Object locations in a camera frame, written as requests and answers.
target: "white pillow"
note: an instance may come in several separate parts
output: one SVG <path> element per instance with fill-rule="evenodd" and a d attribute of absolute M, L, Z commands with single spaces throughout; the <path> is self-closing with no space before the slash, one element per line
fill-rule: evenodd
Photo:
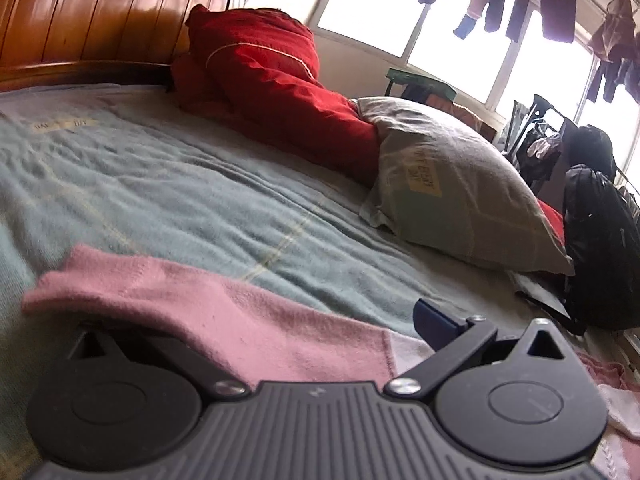
<path fill-rule="evenodd" d="M 397 236 L 484 267 L 572 275 L 574 266 L 516 169 L 435 108 L 358 99 L 378 128 L 380 174 L 360 216 Z"/>

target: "metal screw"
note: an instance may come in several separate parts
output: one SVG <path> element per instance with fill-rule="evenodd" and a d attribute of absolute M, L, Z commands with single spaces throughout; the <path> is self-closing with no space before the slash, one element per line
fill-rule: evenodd
<path fill-rule="evenodd" d="M 213 385 L 213 391 L 223 397 L 239 397 L 246 393 L 246 386 L 240 381 L 218 381 Z"/>
<path fill-rule="evenodd" d="M 392 379 L 386 384 L 386 386 L 388 386 L 393 393 L 399 396 L 413 395 L 418 393 L 421 389 L 420 383 L 410 377 L 398 377 L 397 379 Z"/>

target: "wooden headboard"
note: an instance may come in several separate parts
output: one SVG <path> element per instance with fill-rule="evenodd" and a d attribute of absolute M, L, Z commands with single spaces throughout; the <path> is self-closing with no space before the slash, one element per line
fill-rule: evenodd
<path fill-rule="evenodd" d="M 0 91 L 37 84 L 158 83 L 186 52 L 184 20 L 244 0 L 0 0 Z"/>

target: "bed sheet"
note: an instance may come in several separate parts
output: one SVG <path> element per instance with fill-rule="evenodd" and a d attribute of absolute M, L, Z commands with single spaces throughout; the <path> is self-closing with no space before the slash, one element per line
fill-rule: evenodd
<path fill-rule="evenodd" d="M 0 472 L 34 460 L 26 403 L 77 322 L 24 319 L 20 297 L 77 243 L 218 272 L 406 335 L 421 297 L 459 316 L 529 322 L 506 273 L 371 228 L 358 216 L 366 195 L 182 113 L 160 88 L 0 96 Z"/>

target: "red comforter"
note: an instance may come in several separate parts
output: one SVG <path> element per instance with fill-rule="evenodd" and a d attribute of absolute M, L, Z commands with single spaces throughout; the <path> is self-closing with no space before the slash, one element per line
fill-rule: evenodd
<path fill-rule="evenodd" d="M 203 6 L 191 10 L 187 26 L 190 56 L 172 67 L 187 109 L 191 100 L 200 114 L 208 108 L 250 137 L 373 184 L 376 128 L 316 80 L 319 60 L 308 28 L 279 10 Z"/>

